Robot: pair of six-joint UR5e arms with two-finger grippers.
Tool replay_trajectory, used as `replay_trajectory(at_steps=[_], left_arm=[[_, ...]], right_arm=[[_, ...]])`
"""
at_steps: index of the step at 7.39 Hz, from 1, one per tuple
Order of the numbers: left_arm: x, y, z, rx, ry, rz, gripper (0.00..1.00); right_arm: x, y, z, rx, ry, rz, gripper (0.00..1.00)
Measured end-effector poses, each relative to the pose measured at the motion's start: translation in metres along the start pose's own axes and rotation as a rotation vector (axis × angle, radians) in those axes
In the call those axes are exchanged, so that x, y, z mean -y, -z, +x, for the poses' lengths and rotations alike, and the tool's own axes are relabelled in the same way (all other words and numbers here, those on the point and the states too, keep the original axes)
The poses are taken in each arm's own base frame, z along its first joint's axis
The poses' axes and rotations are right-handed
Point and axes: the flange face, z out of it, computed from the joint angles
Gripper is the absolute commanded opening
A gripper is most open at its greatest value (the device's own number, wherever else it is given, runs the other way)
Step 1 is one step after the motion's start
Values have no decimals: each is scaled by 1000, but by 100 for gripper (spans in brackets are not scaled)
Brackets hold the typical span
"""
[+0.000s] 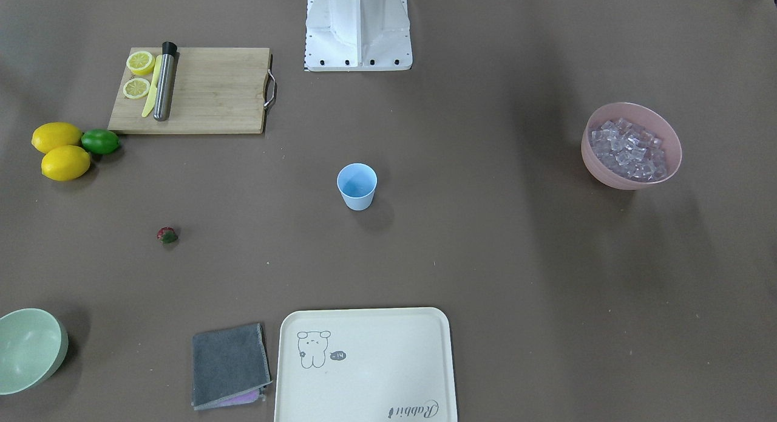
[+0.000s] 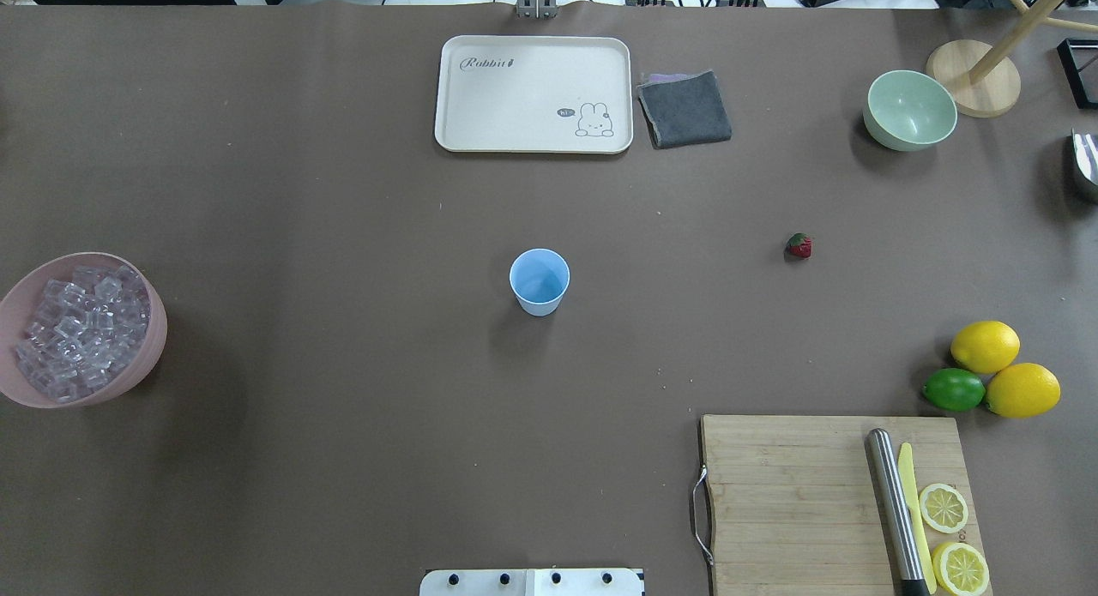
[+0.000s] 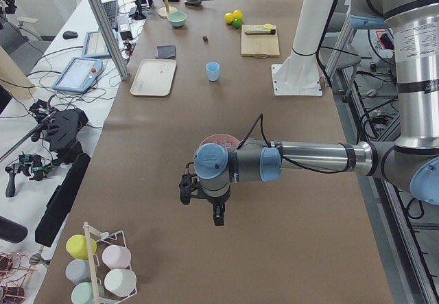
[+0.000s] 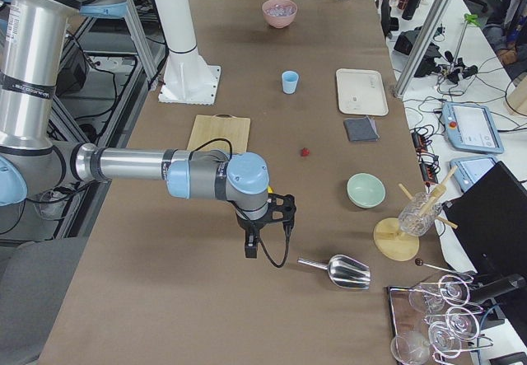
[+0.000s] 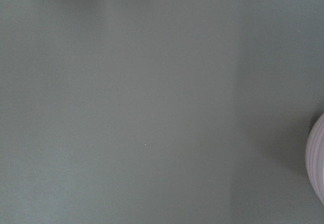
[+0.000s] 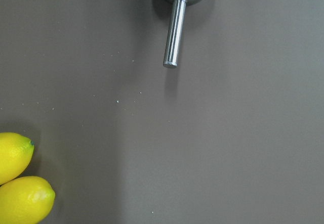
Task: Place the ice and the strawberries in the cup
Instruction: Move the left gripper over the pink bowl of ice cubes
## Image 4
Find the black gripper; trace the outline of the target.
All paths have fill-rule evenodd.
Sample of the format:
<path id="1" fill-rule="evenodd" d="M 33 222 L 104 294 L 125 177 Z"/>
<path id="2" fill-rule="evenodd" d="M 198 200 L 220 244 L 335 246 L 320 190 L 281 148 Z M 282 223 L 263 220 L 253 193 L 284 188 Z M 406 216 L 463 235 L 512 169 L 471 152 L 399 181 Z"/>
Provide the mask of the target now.
<path id="1" fill-rule="evenodd" d="M 258 256 L 258 240 L 260 231 L 266 226 L 266 222 L 260 219 L 251 220 L 241 209 L 236 209 L 238 225 L 245 231 L 245 257 L 256 259 Z"/>

